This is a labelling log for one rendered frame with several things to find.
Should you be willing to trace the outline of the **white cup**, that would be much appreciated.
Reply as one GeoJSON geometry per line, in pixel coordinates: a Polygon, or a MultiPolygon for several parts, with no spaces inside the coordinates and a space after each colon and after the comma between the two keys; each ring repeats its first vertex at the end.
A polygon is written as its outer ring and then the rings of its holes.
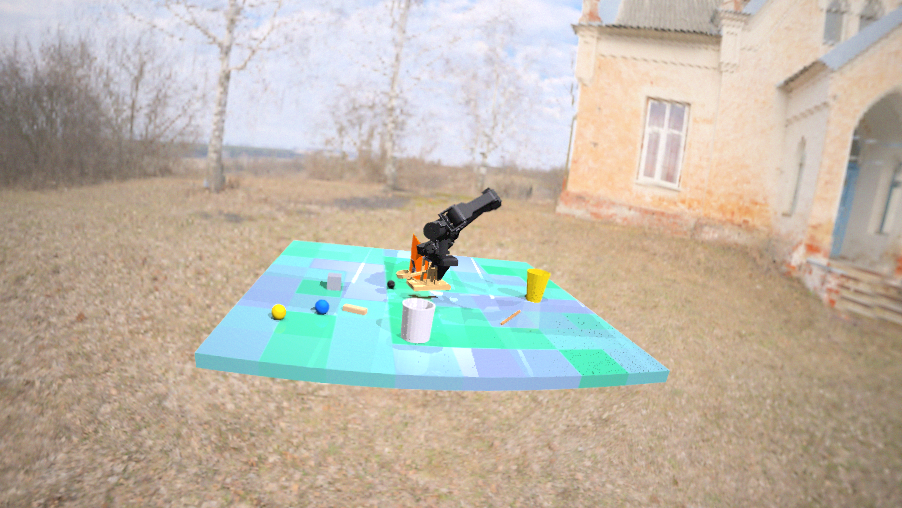
{"type": "Polygon", "coordinates": [[[411,343],[429,340],[435,305],[422,299],[403,301],[401,338],[411,343]]]}

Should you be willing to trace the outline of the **yellow cup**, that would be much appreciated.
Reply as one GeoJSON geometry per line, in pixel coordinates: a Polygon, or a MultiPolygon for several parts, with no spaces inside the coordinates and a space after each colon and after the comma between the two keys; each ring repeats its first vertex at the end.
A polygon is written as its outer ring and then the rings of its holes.
{"type": "Polygon", "coordinates": [[[527,270],[527,301],[540,303],[547,287],[550,273],[537,269],[527,270]]]}

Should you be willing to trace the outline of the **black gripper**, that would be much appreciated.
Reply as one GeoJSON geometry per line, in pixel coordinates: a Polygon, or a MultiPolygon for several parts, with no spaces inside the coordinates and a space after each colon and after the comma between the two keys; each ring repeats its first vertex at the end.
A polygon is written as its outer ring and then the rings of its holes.
{"type": "Polygon", "coordinates": [[[458,266],[459,260],[450,255],[448,251],[448,245],[451,243],[450,237],[439,237],[437,238],[437,242],[439,245],[439,254],[430,253],[425,255],[430,261],[432,261],[431,267],[437,267],[437,280],[441,281],[447,270],[451,266],[458,266]]]}

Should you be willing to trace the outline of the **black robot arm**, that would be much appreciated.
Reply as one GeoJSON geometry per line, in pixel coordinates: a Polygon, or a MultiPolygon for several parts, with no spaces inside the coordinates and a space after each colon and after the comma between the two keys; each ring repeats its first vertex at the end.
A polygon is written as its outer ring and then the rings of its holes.
{"type": "Polygon", "coordinates": [[[449,249],[453,246],[462,229],[482,213],[496,210],[501,206],[502,201],[493,189],[490,190],[488,187],[482,194],[479,198],[473,199],[468,203],[460,202],[456,205],[451,205],[438,214],[439,219],[427,223],[423,228],[423,233],[430,240],[416,245],[418,254],[421,256],[433,252],[434,254],[439,254],[439,245],[436,240],[439,237],[450,237],[449,249]],[[434,239],[435,242],[432,241],[434,239]]]}

